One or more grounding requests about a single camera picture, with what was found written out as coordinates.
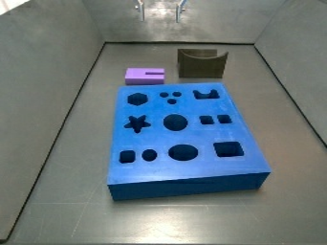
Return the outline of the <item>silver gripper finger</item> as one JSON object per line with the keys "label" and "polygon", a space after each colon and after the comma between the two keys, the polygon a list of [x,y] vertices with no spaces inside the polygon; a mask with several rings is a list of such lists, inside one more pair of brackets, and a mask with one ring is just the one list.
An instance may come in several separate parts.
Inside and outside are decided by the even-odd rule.
{"label": "silver gripper finger", "polygon": [[180,15],[182,15],[182,12],[185,10],[185,6],[187,4],[187,1],[189,0],[180,0],[179,3],[176,4],[176,14],[175,14],[175,17],[176,17],[176,23],[180,22]]}
{"label": "silver gripper finger", "polygon": [[139,19],[143,22],[144,21],[144,2],[143,0],[134,0],[135,1],[135,9],[138,10],[139,13]]}

